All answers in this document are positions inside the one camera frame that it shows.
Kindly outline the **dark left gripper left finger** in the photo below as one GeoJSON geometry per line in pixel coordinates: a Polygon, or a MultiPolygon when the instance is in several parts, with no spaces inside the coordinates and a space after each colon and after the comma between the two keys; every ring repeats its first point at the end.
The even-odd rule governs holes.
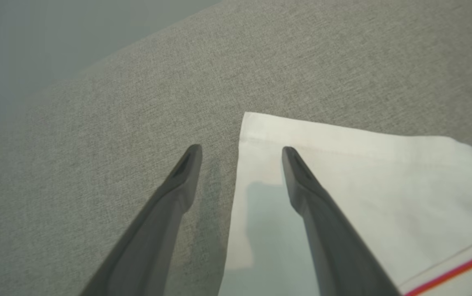
{"type": "Polygon", "coordinates": [[[189,146],[80,296],[164,296],[179,226],[194,202],[202,147],[189,146]]]}

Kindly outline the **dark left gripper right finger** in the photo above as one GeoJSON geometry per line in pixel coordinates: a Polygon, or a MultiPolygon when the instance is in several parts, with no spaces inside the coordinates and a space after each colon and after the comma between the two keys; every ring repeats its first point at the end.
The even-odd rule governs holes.
{"type": "Polygon", "coordinates": [[[281,153],[291,206],[303,218],[321,296],[401,296],[300,154],[281,153]]]}

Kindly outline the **red jersey black lettering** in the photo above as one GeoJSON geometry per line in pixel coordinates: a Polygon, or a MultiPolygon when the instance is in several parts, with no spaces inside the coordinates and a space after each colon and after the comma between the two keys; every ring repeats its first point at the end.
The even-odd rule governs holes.
{"type": "Polygon", "coordinates": [[[472,296],[472,147],[246,112],[219,296],[318,296],[294,147],[405,296],[472,296]]]}

